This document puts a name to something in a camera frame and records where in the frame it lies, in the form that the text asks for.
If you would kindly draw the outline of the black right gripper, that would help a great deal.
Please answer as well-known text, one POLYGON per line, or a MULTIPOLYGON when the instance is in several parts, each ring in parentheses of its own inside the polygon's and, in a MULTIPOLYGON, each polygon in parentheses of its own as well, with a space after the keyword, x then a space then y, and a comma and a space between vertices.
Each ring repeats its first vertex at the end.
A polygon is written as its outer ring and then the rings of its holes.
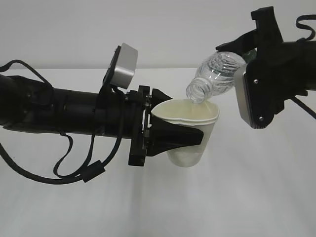
POLYGON ((219 52, 232 52, 242 56, 257 48, 256 58, 250 61, 251 64, 285 64, 286 52, 274 8, 268 6, 252 11, 251 19, 255 21, 255 31, 247 32, 215 49, 219 52))

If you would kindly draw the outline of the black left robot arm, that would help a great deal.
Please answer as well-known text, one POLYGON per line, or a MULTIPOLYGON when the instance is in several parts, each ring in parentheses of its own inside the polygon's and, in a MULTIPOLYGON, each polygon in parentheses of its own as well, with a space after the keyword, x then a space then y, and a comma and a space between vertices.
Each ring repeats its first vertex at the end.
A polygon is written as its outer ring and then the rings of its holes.
POLYGON ((27 133, 76 133, 130 139, 128 163, 143 166, 146 157, 199 145, 203 132, 156 118, 154 106, 170 100, 158 89, 139 86, 119 96, 108 86, 99 93, 58 89, 22 76, 0 78, 0 124, 27 133))

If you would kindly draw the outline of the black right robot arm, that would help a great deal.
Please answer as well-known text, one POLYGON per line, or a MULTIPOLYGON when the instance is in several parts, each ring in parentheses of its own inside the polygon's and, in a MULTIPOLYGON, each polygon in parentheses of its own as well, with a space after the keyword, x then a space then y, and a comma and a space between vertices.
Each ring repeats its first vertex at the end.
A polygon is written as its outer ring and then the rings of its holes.
POLYGON ((251 12, 255 29, 233 41, 216 47, 217 51, 243 55, 256 50, 256 57, 246 65, 244 91, 250 100, 288 99, 305 96, 316 88, 316 30, 307 21, 315 14, 296 18, 296 28, 310 34, 295 41, 285 41, 272 6, 251 12))

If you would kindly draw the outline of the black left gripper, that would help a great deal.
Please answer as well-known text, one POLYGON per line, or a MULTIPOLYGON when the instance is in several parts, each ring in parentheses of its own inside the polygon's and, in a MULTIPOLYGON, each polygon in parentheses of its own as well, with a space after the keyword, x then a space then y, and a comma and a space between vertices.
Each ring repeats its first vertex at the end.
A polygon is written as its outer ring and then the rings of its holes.
POLYGON ((172 124, 155 116, 150 118, 151 127, 147 141, 146 130, 150 109, 168 100, 172 100, 172 97, 159 89, 153 88, 150 94, 149 86, 138 87, 128 165, 144 166, 146 156, 154 157, 172 149, 201 144, 204 137, 201 130, 172 124))

